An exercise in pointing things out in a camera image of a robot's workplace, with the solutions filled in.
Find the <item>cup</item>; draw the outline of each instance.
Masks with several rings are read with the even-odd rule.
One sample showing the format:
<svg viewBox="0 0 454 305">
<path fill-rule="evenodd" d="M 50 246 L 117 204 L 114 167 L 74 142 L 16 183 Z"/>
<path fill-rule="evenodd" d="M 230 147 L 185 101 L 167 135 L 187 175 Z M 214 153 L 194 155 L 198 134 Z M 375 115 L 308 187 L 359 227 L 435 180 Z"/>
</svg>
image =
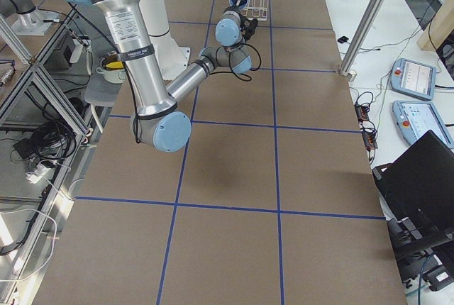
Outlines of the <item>cup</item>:
<svg viewBox="0 0 454 305">
<path fill-rule="evenodd" d="M 113 84 L 121 84 L 126 79 L 126 72 L 124 69 L 119 70 L 105 70 L 103 67 L 98 66 L 96 72 L 102 74 L 104 79 Z"/>
</svg>

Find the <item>screen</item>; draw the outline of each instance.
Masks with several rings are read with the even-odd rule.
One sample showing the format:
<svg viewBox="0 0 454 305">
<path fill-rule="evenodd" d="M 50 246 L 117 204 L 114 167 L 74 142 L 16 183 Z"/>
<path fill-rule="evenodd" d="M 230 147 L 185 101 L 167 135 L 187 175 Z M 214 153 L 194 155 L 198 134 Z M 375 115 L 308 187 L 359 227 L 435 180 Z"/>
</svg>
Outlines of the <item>screen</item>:
<svg viewBox="0 0 454 305">
<path fill-rule="evenodd" d="M 401 87 L 420 94 L 429 94 L 428 87 L 432 78 L 432 69 L 430 67 L 414 62 L 405 62 L 402 77 Z"/>
<path fill-rule="evenodd" d="M 448 144 L 448 139 L 430 104 L 402 103 L 402 108 L 416 138 L 420 138 L 424 133 L 432 130 L 445 144 Z"/>
<path fill-rule="evenodd" d="M 386 185 L 380 191 L 397 220 L 408 216 L 423 236 L 433 232 L 431 226 L 440 231 L 454 227 L 454 153 L 433 132 L 417 140 L 382 176 Z M 433 250 L 454 275 L 454 243 Z"/>
</svg>

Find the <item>table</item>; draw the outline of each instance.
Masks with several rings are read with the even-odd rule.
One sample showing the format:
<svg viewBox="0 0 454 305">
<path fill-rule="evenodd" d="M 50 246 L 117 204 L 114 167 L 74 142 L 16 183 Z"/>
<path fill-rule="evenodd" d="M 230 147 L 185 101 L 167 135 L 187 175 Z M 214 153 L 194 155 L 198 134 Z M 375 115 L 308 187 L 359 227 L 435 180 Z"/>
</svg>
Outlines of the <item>table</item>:
<svg viewBox="0 0 454 305">
<path fill-rule="evenodd" d="M 406 303 L 325 1 L 270 1 L 261 70 L 180 105 L 184 150 L 134 143 L 123 86 L 34 304 Z M 227 0 L 165 3 L 216 44 Z"/>
<path fill-rule="evenodd" d="M 346 35 L 351 40 L 368 1 L 326 0 L 336 38 Z M 413 38 L 405 40 L 413 34 L 416 34 Z M 440 73 L 436 76 L 436 84 L 454 86 L 453 79 L 446 68 L 438 61 L 437 54 L 419 49 L 416 41 L 421 34 L 421 28 L 405 0 L 385 0 L 362 47 L 373 48 L 383 44 L 400 44 L 384 46 L 380 51 L 359 54 L 352 67 L 358 71 L 358 75 L 355 81 L 350 83 L 350 86 L 360 93 L 371 91 L 377 96 L 380 92 L 377 85 L 380 84 L 380 81 L 383 85 L 386 85 L 388 72 L 398 57 L 437 67 Z M 338 48 L 339 52 L 345 53 L 348 44 L 338 43 Z M 357 92 L 352 90 L 353 100 L 356 100 L 357 95 Z M 451 91 L 437 89 L 432 101 L 445 123 L 453 123 L 454 121 L 452 115 L 453 98 L 454 95 Z M 379 126 L 378 150 L 375 152 L 373 167 L 394 162 L 409 148 L 409 144 L 403 139 L 392 115 L 392 102 L 396 100 L 410 101 L 417 99 L 390 89 L 385 93 L 383 89 L 381 95 L 377 98 L 377 102 L 371 106 L 370 119 L 375 125 Z M 451 135 L 454 135 L 453 128 L 448 128 L 448 130 Z M 439 292 L 423 292 L 422 302 L 429 305 L 449 304 L 450 299 L 454 299 L 453 285 Z M 416 295 L 408 298 L 408 301 L 409 304 L 416 304 Z"/>
</svg>

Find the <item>brown cardboard surface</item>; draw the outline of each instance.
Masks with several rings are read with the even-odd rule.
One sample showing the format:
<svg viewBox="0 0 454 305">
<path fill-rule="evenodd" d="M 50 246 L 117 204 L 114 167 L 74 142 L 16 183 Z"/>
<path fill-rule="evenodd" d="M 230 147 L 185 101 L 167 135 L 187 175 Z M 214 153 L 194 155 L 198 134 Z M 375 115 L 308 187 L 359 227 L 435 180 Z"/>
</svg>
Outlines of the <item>brown cardboard surface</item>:
<svg viewBox="0 0 454 305">
<path fill-rule="evenodd" d="M 178 209 L 161 304 L 280 304 L 276 239 L 276 214 Z"/>
<path fill-rule="evenodd" d="M 179 200 L 276 209 L 271 128 L 194 124 Z"/>
<path fill-rule="evenodd" d="M 385 221 L 282 215 L 285 302 L 406 305 Z"/>
<path fill-rule="evenodd" d="M 383 216 L 362 137 L 278 129 L 281 208 Z"/>
<path fill-rule="evenodd" d="M 110 118 L 81 191 L 84 196 L 173 202 L 183 150 L 135 144 L 128 118 Z"/>
<path fill-rule="evenodd" d="M 325 0 L 271 0 L 273 27 L 332 29 Z"/>
<path fill-rule="evenodd" d="M 33 304 L 153 303 L 172 210 L 77 201 Z"/>
<path fill-rule="evenodd" d="M 164 0 L 169 21 L 208 23 L 213 0 Z"/>
<path fill-rule="evenodd" d="M 249 72 L 251 82 L 232 74 L 211 75 L 199 86 L 194 120 L 273 125 L 271 70 Z"/>
<path fill-rule="evenodd" d="M 214 0 L 165 1 L 169 20 L 179 22 L 170 26 L 177 42 L 203 46 L 207 23 L 218 20 Z M 226 1 L 214 1 L 216 13 Z M 317 19 L 275 1 L 273 26 L 314 27 Z M 311 2 L 321 4 L 311 13 L 329 26 L 324 0 Z M 208 45 L 217 45 L 214 27 Z M 385 222 L 375 218 L 382 211 L 362 138 L 352 133 L 358 128 L 348 87 L 333 73 L 341 61 L 334 33 L 264 24 L 250 43 L 268 70 L 251 72 L 251 83 L 219 74 L 199 87 L 186 154 L 137 145 L 127 118 L 109 119 L 82 195 L 177 200 L 173 230 L 171 204 L 76 201 L 35 304 L 154 303 L 167 236 L 162 305 L 281 304 L 281 278 L 289 305 L 405 304 Z M 194 98 L 180 106 L 188 115 Z M 275 128 L 274 106 L 278 126 L 325 131 Z M 113 114 L 131 113 L 124 85 Z M 280 214 L 279 206 L 299 213 Z M 87 254 L 92 258 L 79 263 Z"/>
<path fill-rule="evenodd" d="M 347 79 L 337 73 L 276 71 L 275 96 L 279 126 L 359 130 Z"/>
<path fill-rule="evenodd" d="M 336 71 L 341 57 L 331 30 L 273 28 L 273 58 L 277 69 Z"/>
</svg>

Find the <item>small black box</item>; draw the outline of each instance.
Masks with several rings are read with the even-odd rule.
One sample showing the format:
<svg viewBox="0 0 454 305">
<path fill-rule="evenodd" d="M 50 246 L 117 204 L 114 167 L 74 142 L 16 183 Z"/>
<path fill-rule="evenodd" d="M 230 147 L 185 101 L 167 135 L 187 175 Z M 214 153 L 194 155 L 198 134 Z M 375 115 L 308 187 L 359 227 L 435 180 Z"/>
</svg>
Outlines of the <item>small black box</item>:
<svg viewBox="0 0 454 305">
<path fill-rule="evenodd" d="M 23 140 L 13 144 L 13 148 L 22 157 L 22 160 L 28 159 L 35 153 L 35 146 L 28 138 L 24 138 Z"/>
</svg>

